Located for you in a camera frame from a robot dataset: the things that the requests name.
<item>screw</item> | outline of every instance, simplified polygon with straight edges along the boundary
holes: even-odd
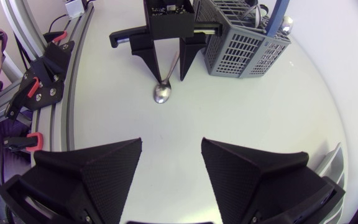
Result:
[[[35,100],[37,100],[37,102],[38,102],[41,100],[41,97],[42,97],[42,95],[41,95],[41,93],[39,93],[39,94],[37,94],[37,96],[35,96]]]
[[[50,93],[50,96],[55,96],[55,94],[56,94],[56,89],[55,89],[55,88],[51,88],[50,91],[49,91],[49,93]]]

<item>spoon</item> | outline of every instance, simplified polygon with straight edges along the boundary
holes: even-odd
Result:
[[[156,103],[165,103],[169,96],[171,95],[171,84],[169,83],[169,78],[172,75],[173,69],[177,65],[179,61],[179,52],[176,52],[175,57],[173,58],[173,62],[171,64],[171,69],[169,70],[168,76],[161,81],[161,83],[157,84],[154,88],[154,101]]]
[[[289,16],[284,16],[280,30],[284,35],[289,35],[293,26],[293,20]]]

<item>black cable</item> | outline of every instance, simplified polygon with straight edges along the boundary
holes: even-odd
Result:
[[[58,18],[56,18],[56,19],[50,24],[50,27],[49,27],[49,31],[48,31],[48,32],[50,32],[50,31],[52,30],[53,24],[54,24],[56,21],[58,21],[58,19],[63,18],[63,17],[65,17],[65,16],[68,16],[68,14],[64,14],[64,15],[59,16]]]

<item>black clamp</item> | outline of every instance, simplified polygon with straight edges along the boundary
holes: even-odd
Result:
[[[44,139],[41,133],[31,133],[27,137],[4,138],[4,148],[11,152],[26,149],[29,152],[42,150]]]
[[[140,56],[154,77],[161,82],[154,41],[180,38],[180,80],[183,81],[197,52],[206,47],[206,35],[221,36],[223,26],[217,22],[195,22],[189,0],[144,0],[146,26],[110,34],[112,48],[130,42],[132,55]]]

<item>dishwasher cutlery basket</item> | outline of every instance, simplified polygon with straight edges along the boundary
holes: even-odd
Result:
[[[277,0],[272,19],[264,16],[255,29],[243,19],[250,7],[244,0],[194,0],[197,22],[213,21],[223,25],[223,35],[210,35],[203,50],[209,74],[236,78],[265,75],[291,43],[278,30],[287,5],[288,0]]]

